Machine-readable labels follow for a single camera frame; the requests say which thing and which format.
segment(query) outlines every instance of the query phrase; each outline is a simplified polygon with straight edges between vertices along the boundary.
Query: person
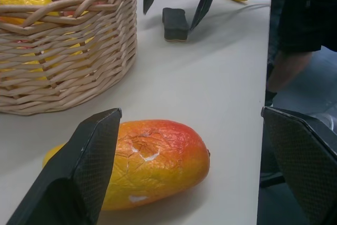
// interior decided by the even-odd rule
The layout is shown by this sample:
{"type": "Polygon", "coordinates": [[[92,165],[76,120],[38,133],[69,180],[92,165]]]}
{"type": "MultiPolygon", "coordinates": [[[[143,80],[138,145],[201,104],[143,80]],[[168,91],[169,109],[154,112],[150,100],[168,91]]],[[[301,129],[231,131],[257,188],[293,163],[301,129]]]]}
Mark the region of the person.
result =
{"type": "Polygon", "coordinates": [[[267,66],[265,105],[271,106],[325,46],[337,52],[337,0],[284,0],[278,26],[278,52],[267,66]]]}

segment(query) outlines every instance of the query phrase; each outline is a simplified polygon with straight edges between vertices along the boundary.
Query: woven basket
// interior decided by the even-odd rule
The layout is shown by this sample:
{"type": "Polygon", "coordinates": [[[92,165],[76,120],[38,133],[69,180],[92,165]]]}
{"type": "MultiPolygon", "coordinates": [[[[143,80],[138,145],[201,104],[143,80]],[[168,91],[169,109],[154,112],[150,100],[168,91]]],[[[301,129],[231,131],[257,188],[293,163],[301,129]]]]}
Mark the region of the woven basket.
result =
{"type": "Polygon", "coordinates": [[[0,112],[77,106],[116,84],[135,60],[136,0],[0,5],[1,17],[25,21],[0,21],[0,112]]]}

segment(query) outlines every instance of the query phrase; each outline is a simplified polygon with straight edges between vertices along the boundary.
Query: table surface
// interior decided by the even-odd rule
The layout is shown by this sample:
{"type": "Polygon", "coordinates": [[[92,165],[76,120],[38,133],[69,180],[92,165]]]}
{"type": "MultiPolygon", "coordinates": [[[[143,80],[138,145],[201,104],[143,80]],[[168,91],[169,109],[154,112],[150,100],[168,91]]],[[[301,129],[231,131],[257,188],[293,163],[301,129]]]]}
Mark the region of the table surface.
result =
{"type": "Polygon", "coordinates": [[[52,147],[80,121],[113,107],[122,121],[169,119],[192,127],[211,152],[197,187],[135,210],[104,212],[99,225],[256,224],[269,32],[269,0],[214,0],[186,43],[164,40],[162,9],[183,8],[191,22],[199,0],[138,0],[138,55],[119,84],[73,109],[34,116],[0,114],[0,224],[42,168],[52,147]]]}

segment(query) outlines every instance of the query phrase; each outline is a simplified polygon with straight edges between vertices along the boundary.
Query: yellow and red mango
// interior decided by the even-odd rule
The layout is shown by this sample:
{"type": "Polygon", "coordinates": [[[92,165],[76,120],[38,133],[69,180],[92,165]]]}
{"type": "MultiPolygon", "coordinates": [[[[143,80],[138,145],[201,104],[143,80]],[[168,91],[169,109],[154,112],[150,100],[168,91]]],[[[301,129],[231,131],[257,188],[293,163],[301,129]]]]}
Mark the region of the yellow and red mango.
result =
{"type": "MultiPolygon", "coordinates": [[[[44,165],[61,147],[49,151],[44,165]]],[[[190,127],[167,120],[122,123],[102,209],[128,209],[174,195],[200,183],[209,168],[209,151],[190,127]]]]}

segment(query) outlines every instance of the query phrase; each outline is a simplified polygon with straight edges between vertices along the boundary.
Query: eraser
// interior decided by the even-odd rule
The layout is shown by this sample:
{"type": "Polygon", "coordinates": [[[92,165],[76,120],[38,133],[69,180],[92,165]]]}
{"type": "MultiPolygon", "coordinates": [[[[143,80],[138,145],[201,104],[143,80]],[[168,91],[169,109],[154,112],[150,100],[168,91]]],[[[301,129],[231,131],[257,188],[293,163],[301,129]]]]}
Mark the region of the eraser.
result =
{"type": "Polygon", "coordinates": [[[189,34],[190,27],[182,9],[163,9],[164,38],[165,40],[185,42],[189,34]]]}

